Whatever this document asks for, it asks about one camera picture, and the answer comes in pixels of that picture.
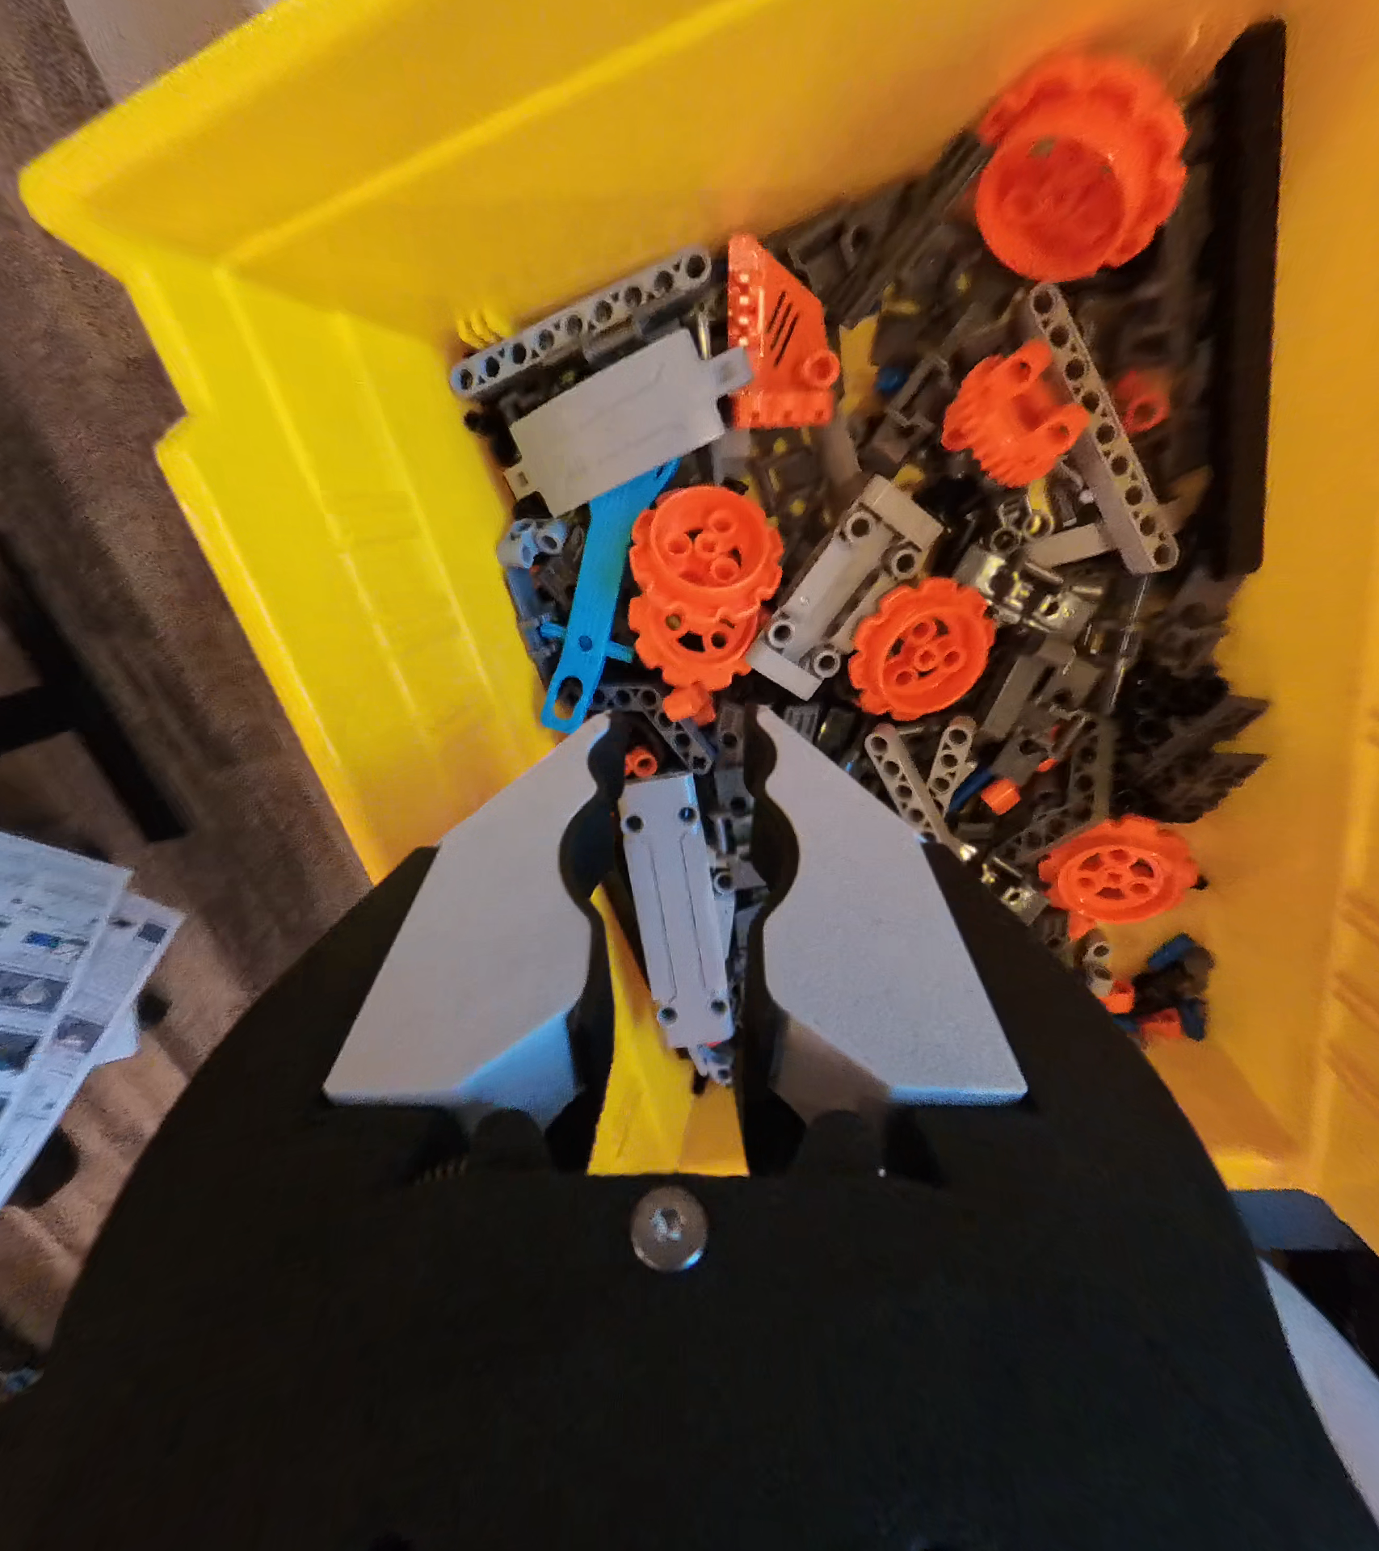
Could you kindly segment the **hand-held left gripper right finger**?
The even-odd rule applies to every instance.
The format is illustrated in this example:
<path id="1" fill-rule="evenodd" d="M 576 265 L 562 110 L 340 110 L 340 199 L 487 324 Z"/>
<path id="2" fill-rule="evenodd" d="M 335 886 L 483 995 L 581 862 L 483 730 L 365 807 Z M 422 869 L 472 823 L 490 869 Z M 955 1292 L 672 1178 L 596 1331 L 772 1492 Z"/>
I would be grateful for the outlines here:
<path id="1" fill-rule="evenodd" d="M 1019 1103 L 1028 1077 L 928 841 L 774 708 L 756 708 L 751 755 L 774 846 L 755 979 L 774 1095 L 803 1121 Z"/>

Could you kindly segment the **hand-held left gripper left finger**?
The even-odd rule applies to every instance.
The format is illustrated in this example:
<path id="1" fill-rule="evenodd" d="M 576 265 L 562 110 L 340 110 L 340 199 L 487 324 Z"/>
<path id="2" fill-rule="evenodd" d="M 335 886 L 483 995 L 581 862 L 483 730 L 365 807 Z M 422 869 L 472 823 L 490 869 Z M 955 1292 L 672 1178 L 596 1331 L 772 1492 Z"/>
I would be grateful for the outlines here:
<path id="1" fill-rule="evenodd" d="M 442 845 L 326 1077 L 344 1106 L 599 1110 L 620 728 L 596 715 Z"/>

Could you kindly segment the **orange toothed wheel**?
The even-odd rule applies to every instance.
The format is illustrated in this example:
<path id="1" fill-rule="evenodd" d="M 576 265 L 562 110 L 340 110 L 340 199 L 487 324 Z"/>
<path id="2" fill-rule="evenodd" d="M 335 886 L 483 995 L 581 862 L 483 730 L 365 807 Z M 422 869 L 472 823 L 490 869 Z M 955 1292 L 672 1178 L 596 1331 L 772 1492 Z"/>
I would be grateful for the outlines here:
<path id="1" fill-rule="evenodd" d="M 627 611 L 637 657 L 676 690 L 725 690 L 748 667 L 748 648 L 768 622 L 759 608 L 692 616 L 679 600 L 639 591 Z"/>
<path id="2" fill-rule="evenodd" d="M 946 712 L 984 677 L 994 635 L 988 600 L 970 587 L 934 575 L 893 588 L 856 629 L 859 708 L 893 723 Z"/>
<path id="3" fill-rule="evenodd" d="M 745 612 L 781 588 L 783 539 L 768 514 L 723 485 L 679 488 L 632 530 L 641 594 L 700 612 Z"/>
<path id="4" fill-rule="evenodd" d="M 1185 901 L 1199 876 L 1185 833 L 1146 816 L 1093 823 L 1037 862 L 1048 901 L 1099 926 L 1159 918 Z"/>

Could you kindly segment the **pile of building block pieces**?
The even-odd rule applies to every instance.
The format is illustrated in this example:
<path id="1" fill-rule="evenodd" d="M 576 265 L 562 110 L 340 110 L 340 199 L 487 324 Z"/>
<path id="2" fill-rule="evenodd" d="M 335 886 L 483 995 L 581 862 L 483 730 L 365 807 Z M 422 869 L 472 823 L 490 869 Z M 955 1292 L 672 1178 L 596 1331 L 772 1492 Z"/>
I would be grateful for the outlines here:
<path id="1" fill-rule="evenodd" d="M 992 160 L 979 126 L 994 101 L 918 174 L 785 230 L 748 231 L 821 303 L 843 363 L 834 420 L 738 431 L 725 397 L 725 433 L 680 457 L 665 492 L 723 485 L 768 514 L 783 539 L 781 588 L 759 604 L 769 622 L 781 591 L 860 485 L 886 476 L 946 530 L 914 584 L 944 575 L 981 591 L 996 635 L 979 686 L 918 723 L 859 708 L 852 651 L 808 700 L 756 669 L 725 690 L 676 690 L 637 657 L 627 611 L 639 584 L 627 556 L 589 715 L 613 712 L 633 728 L 627 781 L 692 775 L 710 802 L 717 888 L 730 895 L 735 1015 L 751 919 L 769 895 L 748 862 L 755 798 L 743 779 L 743 736 L 768 706 L 925 841 L 967 860 L 1140 1047 L 1208 1038 L 1216 965 L 1199 942 L 1174 935 L 1133 976 L 1110 966 L 1110 927 L 1140 927 L 1177 906 L 1138 926 L 1071 918 L 1048 901 L 1037 862 L 1109 818 L 1146 816 L 1186 837 L 1266 764 L 1239 744 L 1267 700 L 1239 693 L 1219 657 L 1236 598 L 1266 558 L 1285 54 L 1285 19 L 1262 19 L 1193 97 L 1164 81 L 1186 119 L 1177 212 L 1133 261 L 1054 281 L 1105 388 L 1133 364 L 1170 375 L 1170 418 L 1133 439 L 1178 545 L 1170 570 L 1126 570 L 1069 450 L 1048 476 L 1009 489 L 970 454 L 941 446 L 944 415 L 970 369 L 1030 342 L 1034 280 L 1001 265 L 976 221 L 976 186 Z M 729 242 L 704 244 L 721 277 L 692 317 L 659 336 L 689 330 L 701 360 L 730 350 Z M 520 462 L 516 420 L 639 350 L 487 403 L 460 399 L 464 423 L 507 475 Z M 498 565 L 545 690 L 588 523 L 589 504 L 555 515 L 542 497 L 512 492 Z"/>

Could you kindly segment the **yellow plastic bin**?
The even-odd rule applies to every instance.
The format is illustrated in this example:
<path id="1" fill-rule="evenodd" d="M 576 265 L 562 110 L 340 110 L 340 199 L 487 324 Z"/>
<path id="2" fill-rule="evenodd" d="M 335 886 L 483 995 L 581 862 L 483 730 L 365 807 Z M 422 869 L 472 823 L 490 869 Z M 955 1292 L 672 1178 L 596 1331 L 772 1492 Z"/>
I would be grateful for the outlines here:
<path id="1" fill-rule="evenodd" d="M 371 880 L 542 758 L 456 325 L 934 161 L 1066 46 L 1195 85 L 1288 27 L 1267 764 L 1193 828 L 1209 1033 L 1153 1062 L 1234 1188 L 1379 1253 L 1379 3 L 285 3 L 22 177 L 188 410 L 156 459 Z"/>

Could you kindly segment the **light grey holed block piece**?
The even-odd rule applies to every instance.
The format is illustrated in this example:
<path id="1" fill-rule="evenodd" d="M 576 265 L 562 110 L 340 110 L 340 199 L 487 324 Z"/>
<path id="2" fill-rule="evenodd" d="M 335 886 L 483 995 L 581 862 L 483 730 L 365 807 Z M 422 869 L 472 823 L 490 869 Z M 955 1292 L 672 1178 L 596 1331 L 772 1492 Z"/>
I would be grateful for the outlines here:
<path id="1" fill-rule="evenodd" d="M 881 600 L 925 570 L 944 523 L 886 476 L 868 476 L 785 591 L 748 667 L 808 700 L 856 648 Z"/>

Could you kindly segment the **light grey curved panel piece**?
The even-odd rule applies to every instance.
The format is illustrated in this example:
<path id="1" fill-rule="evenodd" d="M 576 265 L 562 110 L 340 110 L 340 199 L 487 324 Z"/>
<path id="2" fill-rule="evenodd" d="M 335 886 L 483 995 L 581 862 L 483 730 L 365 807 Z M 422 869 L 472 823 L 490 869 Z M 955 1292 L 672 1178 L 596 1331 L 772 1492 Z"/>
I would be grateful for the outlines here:
<path id="1" fill-rule="evenodd" d="M 755 380 L 743 346 L 701 360 L 676 330 L 607 364 L 512 425 L 520 462 L 507 472 L 521 500 L 562 515 L 725 433 L 721 401 Z"/>

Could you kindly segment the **orange crown gear piece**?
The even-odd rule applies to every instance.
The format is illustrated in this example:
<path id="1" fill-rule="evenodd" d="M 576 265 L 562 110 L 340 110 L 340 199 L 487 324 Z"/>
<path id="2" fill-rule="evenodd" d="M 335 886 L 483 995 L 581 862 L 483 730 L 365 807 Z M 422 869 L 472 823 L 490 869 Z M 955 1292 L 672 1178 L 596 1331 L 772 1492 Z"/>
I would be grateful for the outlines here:
<path id="1" fill-rule="evenodd" d="M 944 450 L 970 454 L 998 488 L 1048 476 L 1090 427 L 1090 411 L 1057 392 L 1052 363 L 1048 342 L 1030 338 L 976 364 L 944 415 Z"/>

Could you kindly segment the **long light grey holed beam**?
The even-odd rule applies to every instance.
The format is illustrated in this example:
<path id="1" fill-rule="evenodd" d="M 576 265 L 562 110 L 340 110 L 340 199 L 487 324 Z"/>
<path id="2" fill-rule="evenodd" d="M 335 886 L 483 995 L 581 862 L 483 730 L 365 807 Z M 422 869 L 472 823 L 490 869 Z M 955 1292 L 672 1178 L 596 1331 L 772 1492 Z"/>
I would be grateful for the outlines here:
<path id="1" fill-rule="evenodd" d="M 1178 545 L 1166 530 L 1153 482 L 1133 448 L 1088 338 L 1054 281 L 1030 283 L 1024 334 L 1048 343 L 1052 369 L 1061 379 L 1066 399 L 1088 411 L 1088 431 L 1066 459 L 1096 497 L 1110 548 L 1134 575 L 1170 570 L 1178 562 Z"/>

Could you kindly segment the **orange panel piece black stripes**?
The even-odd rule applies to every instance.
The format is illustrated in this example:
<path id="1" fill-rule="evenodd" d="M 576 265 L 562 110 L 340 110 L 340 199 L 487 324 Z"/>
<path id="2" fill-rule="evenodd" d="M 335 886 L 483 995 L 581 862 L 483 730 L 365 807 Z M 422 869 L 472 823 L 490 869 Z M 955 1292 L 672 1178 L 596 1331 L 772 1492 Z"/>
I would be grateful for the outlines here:
<path id="1" fill-rule="evenodd" d="M 818 296 L 755 234 L 729 242 L 729 343 L 751 380 L 732 394 L 738 431 L 800 431 L 834 420 L 843 363 Z"/>

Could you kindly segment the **short grey holed beam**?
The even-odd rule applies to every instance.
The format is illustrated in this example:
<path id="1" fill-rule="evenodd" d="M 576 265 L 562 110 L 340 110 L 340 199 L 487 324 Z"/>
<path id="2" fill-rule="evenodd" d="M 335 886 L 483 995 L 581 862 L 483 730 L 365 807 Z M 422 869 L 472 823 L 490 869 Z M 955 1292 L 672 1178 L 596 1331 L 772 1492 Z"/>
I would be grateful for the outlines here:
<path id="1" fill-rule="evenodd" d="M 610 363 L 689 320 L 717 277 L 721 264 L 710 248 L 680 248 L 472 351 L 452 368 L 452 394 L 464 403 L 487 403 L 554 372 Z"/>

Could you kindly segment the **large orange wheel hub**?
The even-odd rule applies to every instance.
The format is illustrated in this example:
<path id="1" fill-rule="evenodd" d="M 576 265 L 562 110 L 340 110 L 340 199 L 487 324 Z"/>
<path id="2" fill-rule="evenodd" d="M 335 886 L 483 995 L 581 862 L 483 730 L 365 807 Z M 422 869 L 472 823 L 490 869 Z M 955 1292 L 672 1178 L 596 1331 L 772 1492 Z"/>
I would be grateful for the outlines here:
<path id="1" fill-rule="evenodd" d="M 1153 242 L 1186 186 L 1186 119 L 1164 79 L 1125 54 L 1054 54 L 984 115 L 992 150 L 976 221 L 1034 281 L 1078 281 Z"/>

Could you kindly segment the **black metal frame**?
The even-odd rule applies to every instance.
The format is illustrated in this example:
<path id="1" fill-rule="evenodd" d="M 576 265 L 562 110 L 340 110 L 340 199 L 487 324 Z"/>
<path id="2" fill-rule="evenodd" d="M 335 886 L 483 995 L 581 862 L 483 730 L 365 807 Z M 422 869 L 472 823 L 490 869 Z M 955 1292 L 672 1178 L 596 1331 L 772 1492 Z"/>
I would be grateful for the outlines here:
<path id="1" fill-rule="evenodd" d="M 10 534 L 0 531 L 0 631 L 30 669 L 0 693 L 0 758 L 76 740 L 145 841 L 180 841 L 190 818 L 125 728 L 95 667 L 72 641 Z"/>

